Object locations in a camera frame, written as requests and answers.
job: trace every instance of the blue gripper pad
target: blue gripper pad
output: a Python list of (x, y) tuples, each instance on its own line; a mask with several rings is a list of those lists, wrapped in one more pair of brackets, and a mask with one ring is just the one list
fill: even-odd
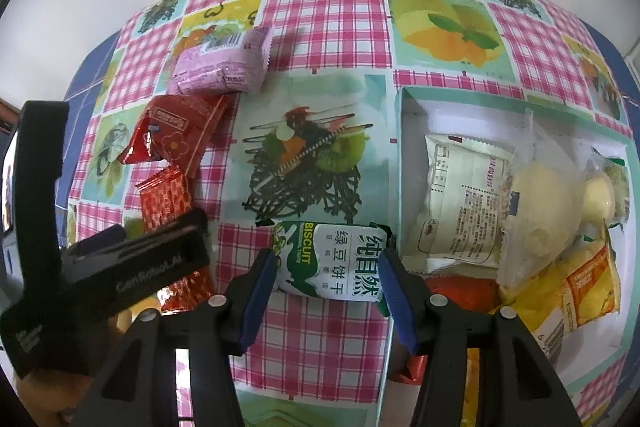
[[(424, 300), (420, 298), (416, 299), (415, 296), (412, 298), (412, 296), (408, 295), (407, 292), (412, 291), (412, 288), (405, 288), (403, 283), (405, 278), (414, 278), (416, 276), (409, 275), (404, 270), (404, 267), (400, 263), (398, 253), (391, 248), (387, 248), (380, 254), (378, 259), (378, 274), (380, 276), (380, 283), (382, 284), (382, 292), (385, 295), (386, 303), (394, 319), (394, 326), (398, 332), (400, 342), (411, 354), (415, 354), (420, 346), (416, 334), (417, 315), (419, 315), (420, 312), (416, 307), (419, 307), (420, 302), (424, 302)], [(418, 292), (424, 291), (424, 282), (419, 277), (417, 279), (420, 280), (420, 289), (414, 284), (410, 284), (409, 286), (415, 287)]]
[[(273, 250), (269, 250), (269, 253), (264, 255), (264, 257), (264, 263), (260, 268), (260, 273), (258, 273), (255, 279), (253, 288), (250, 290), (250, 295), (242, 316), (242, 332), (238, 341), (242, 351), (247, 350), (247, 348), (255, 342), (255, 337), (258, 335), (258, 330), (260, 330), (264, 311), (269, 302), (271, 290), (273, 290), (273, 285), (276, 281), (276, 254)], [(258, 267), (258, 261), (261, 261), (261, 259), (256, 259), (254, 263), (255, 268)]]

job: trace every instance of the white snack package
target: white snack package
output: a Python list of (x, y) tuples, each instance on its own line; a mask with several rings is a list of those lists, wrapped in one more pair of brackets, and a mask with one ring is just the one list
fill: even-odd
[(498, 268), (495, 258), (491, 256), (491, 264), (472, 264), (458, 259), (446, 259), (445, 257), (425, 257), (423, 255), (404, 256), (402, 263), (407, 271), (413, 273), (426, 273), (432, 277), (459, 275), (473, 279), (492, 279), (498, 277)]
[(460, 136), (431, 134), (425, 140), (429, 185), (403, 264), (419, 273), (430, 271), (432, 258), (497, 267), (500, 182), (511, 153)]

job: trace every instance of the clear plastic bag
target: clear plastic bag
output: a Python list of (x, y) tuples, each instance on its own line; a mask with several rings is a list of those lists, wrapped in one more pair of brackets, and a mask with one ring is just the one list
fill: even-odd
[(603, 219), (610, 226), (626, 225), (630, 192), (625, 161), (622, 158), (605, 158), (593, 148), (588, 171), (582, 209), (583, 225), (597, 228)]
[(527, 111), (502, 184), (498, 283), (514, 287), (548, 266), (580, 227), (585, 172)]

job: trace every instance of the pink snack package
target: pink snack package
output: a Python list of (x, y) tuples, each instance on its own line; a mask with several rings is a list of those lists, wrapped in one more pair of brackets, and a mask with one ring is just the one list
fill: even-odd
[(269, 65), (273, 32), (251, 28), (184, 50), (167, 94), (258, 92)]

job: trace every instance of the floral pattern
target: floral pattern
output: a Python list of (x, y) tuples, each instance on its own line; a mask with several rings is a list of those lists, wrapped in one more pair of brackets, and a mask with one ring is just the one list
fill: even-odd
[(162, 147), (166, 155), (173, 161), (187, 154), (189, 150), (189, 144), (184, 141), (184, 136), (180, 131), (176, 131), (172, 135), (162, 138)]

